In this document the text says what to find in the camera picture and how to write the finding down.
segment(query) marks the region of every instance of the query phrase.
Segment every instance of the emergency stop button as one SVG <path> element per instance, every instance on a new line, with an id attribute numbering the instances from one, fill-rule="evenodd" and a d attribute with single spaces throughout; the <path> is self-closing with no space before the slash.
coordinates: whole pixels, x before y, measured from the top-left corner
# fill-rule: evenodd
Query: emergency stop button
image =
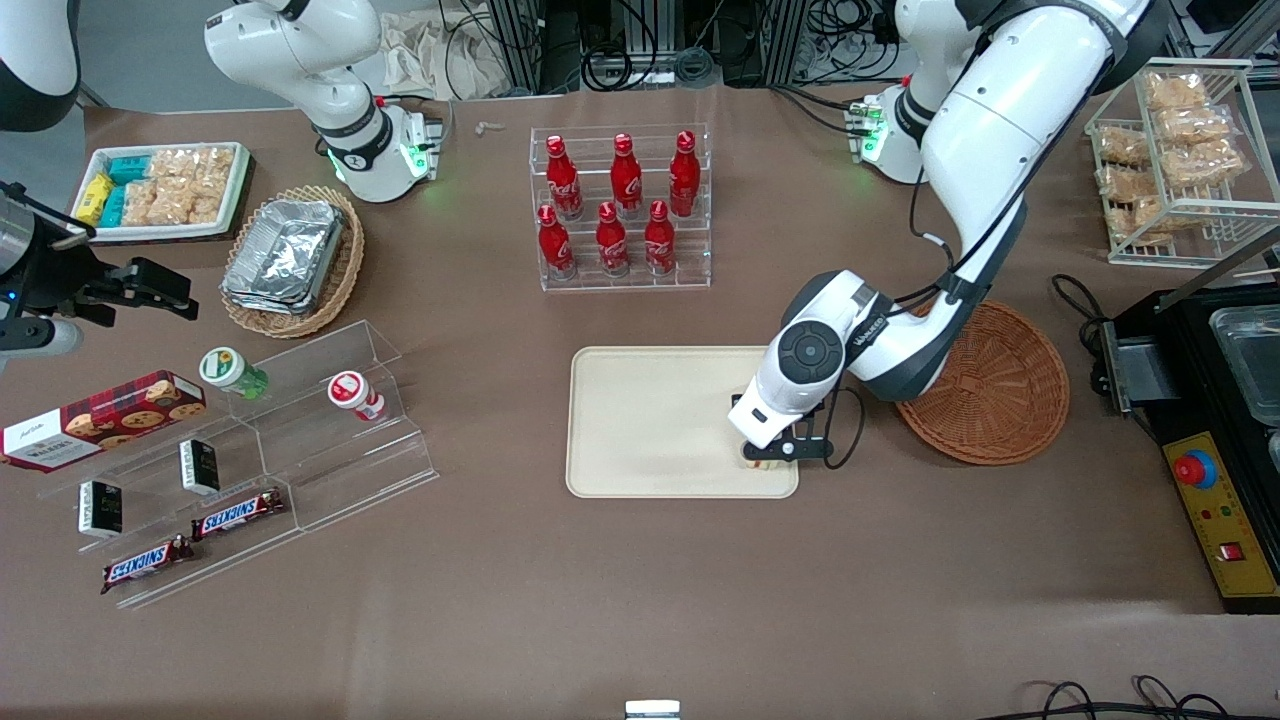
<path id="1" fill-rule="evenodd" d="M 1189 450 L 1174 460 L 1174 478 L 1198 489 L 1208 489 L 1217 482 L 1217 465 L 1203 450 Z"/>

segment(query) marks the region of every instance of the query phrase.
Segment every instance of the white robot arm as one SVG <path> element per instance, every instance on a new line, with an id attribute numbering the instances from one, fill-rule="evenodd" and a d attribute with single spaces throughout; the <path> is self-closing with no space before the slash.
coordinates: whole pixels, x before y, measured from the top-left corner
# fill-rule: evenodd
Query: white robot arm
<path id="1" fill-rule="evenodd" d="M 879 151 L 886 164 L 877 167 L 906 182 L 923 168 L 959 229 L 961 259 L 938 279 L 924 316 L 850 270 L 810 281 L 730 413 L 751 445 L 764 448 L 831 392 L 846 368 L 887 401 L 913 400 L 937 379 L 1021 229 L 1023 187 L 1115 65 L 1117 40 L 1123 47 L 1148 4 L 1050 1 L 1001 22 L 977 50 L 978 33 L 950 0 L 899 5 L 904 37 L 915 46 L 913 33 L 924 32 L 927 50 L 910 86 L 881 99 L 890 133 Z M 931 101 L 938 105 L 929 109 Z"/>
<path id="2" fill-rule="evenodd" d="M 378 106 L 351 65 L 378 53 L 369 0 L 259 0 L 205 22 L 205 47 L 227 77 L 293 102 L 329 145 L 338 177 L 370 202 L 428 173 L 422 115 Z"/>

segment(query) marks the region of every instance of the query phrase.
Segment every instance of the table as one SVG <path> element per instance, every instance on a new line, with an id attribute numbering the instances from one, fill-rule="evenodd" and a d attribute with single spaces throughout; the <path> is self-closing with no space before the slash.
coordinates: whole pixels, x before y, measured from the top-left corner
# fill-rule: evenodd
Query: table
<path id="1" fill-rule="evenodd" d="M 544 295 L 530 127 L 692 118 L 712 122 L 716 142 L 713 286 Z M 507 129 L 477 137 L 480 120 Z M 90 109 L 86 123 L 91 149 L 246 143 L 259 161 L 251 206 L 334 184 L 297 111 Z M 579 348 L 764 343 L 815 273 L 850 266 L 901 292 L 942 258 L 908 232 L 910 188 L 851 165 L 838 135 L 765 91 L 460 105 L 438 182 L 358 205 L 369 252 L 334 325 L 367 318 L 404 352 L 397 377 L 442 477 L 122 612 L 76 556 L 73 510 L 37 502 L 41 478 L 4 469 L 6 716 L 562 720 L 673 697 L 698 720 L 963 719 L 1038 706 L 1037 680 L 1134 701 L 1134 673 L 1275 714 L 1280 620 L 1219 612 L 1160 454 L 1089 392 L 1080 318 L 1051 295 L 1048 275 L 1069 272 L 1119 313 L 1188 277 L 1102 260 L 1089 169 L 1073 131 L 1032 184 L 991 295 L 1053 340 L 1073 380 L 1066 428 L 1043 455 L 965 466 L 870 402 L 852 461 L 805 469 L 788 500 L 584 501 L 563 484 Z M 919 224 L 954 234 L 929 192 Z M 74 355 L 12 363 L 0 421 L 155 366 L 193 372 L 214 345 L 251 359 L 288 346 L 223 313 L 227 243 L 134 250 L 102 256 L 188 274 L 200 320 L 122 310 Z M 845 438 L 851 416 L 837 423 Z"/>

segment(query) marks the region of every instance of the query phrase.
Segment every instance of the acrylic display stand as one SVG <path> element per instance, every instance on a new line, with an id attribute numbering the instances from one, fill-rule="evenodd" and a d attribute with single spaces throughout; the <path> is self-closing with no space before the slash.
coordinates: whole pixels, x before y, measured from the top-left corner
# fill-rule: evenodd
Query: acrylic display stand
<path id="1" fill-rule="evenodd" d="M 51 475 L 65 475 L 65 480 L 41 497 L 69 507 L 77 505 L 82 480 L 100 479 L 123 491 L 124 533 L 86 538 L 81 548 L 97 561 L 97 573 L 86 577 L 86 592 L 100 589 L 102 566 L 157 547 L 174 534 L 189 537 L 193 519 L 266 488 L 280 488 L 287 510 L 193 543 L 195 559 L 129 580 L 108 597 L 118 607 L 140 607 L 435 479 L 422 430 L 404 415 L 396 378 L 387 368 L 398 357 L 361 320 L 253 363 L 269 377 L 268 392 L 257 400 L 206 388 L 205 416 L 141 438 L 128 451 L 104 452 Z M 387 398 L 381 418 L 364 421 L 329 401 L 326 383 L 342 370 L 358 370 Z M 187 438 L 214 447 L 218 495 L 201 497 L 182 488 L 178 443 Z"/>
<path id="2" fill-rule="evenodd" d="M 671 188 L 671 159 L 676 154 L 676 135 L 691 131 L 698 137 L 695 154 L 701 164 L 701 182 L 694 214 L 689 218 L 671 215 L 676 227 L 676 269 L 664 277 L 654 277 L 644 259 L 644 228 L 649 223 L 649 204 L 667 200 Z M 595 243 L 596 210 L 600 202 L 613 200 L 609 167 L 613 164 L 613 136 L 631 135 L 635 158 L 640 163 L 644 187 L 644 217 L 622 220 L 627 229 L 627 255 L 631 272 L 621 278 L 604 274 L 600 252 Z M 568 156 L 577 167 L 582 186 L 582 217 L 566 222 L 570 247 L 577 261 L 577 275 L 568 281 L 554 281 L 547 272 L 547 260 L 538 250 L 538 208 L 552 202 L 547 183 L 547 138 L 559 135 L 564 138 Z M 605 291 L 605 290 L 689 290 L 712 284 L 712 137 L 705 123 L 589 127 L 589 128 L 534 128 L 529 146 L 529 178 L 532 188 L 534 213 L 532 247 L 538 258 L 538 272 L 547 292 Z"/>

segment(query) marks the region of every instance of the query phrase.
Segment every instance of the yellow control panel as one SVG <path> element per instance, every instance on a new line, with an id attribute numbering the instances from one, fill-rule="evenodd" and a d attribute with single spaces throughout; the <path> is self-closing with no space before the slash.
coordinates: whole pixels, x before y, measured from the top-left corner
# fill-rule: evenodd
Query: yellow control panel
<path id="1" fill-rule="evenodd" d="M 1201 433 L 1164 450 L 1222 597 L 1280 594 L 1213 438 Z"/>

